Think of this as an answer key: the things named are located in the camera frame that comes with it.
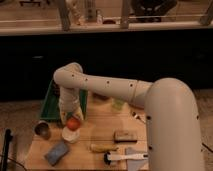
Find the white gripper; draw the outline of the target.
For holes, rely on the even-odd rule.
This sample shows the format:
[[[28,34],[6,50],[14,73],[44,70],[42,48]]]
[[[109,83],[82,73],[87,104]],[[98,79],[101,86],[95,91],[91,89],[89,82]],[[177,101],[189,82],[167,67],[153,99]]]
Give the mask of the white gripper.
[[[79,100],[59,100],[60,118],[63,125],[67,122],[67,115],[69,112],[74,112],[74,116],[80,121],[84,120],[82,110],[78,108],[80,106]]]

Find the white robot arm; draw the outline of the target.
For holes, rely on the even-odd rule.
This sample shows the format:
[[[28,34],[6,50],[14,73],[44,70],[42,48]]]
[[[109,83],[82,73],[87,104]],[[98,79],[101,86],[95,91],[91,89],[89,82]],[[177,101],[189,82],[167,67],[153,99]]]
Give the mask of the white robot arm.
[[[145,114],[150,171],[205,171],[199,110],[191,88],[176,78],[154,82],[88,75],[76,62],[56,69],[63,112],[77,107],[77,92],[88,90],[122,100]]]

